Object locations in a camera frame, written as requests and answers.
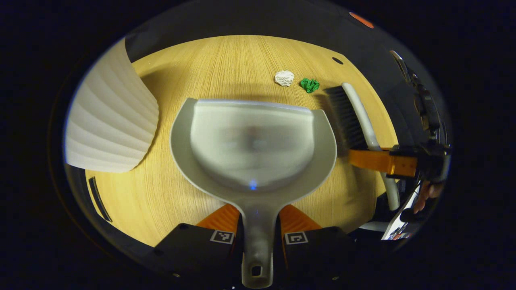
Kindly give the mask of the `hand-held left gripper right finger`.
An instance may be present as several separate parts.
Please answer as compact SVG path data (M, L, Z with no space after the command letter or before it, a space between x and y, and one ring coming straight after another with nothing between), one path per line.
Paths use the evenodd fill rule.
M350 288L356 243L341 228L293 205L280 210L278 226L279 288Z

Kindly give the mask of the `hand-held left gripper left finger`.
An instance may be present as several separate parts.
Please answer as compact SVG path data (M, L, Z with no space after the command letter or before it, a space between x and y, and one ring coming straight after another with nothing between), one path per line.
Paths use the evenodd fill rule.
M153 263L179 288L241 288L240 212L227 204L198 224L178 224L153 249Z

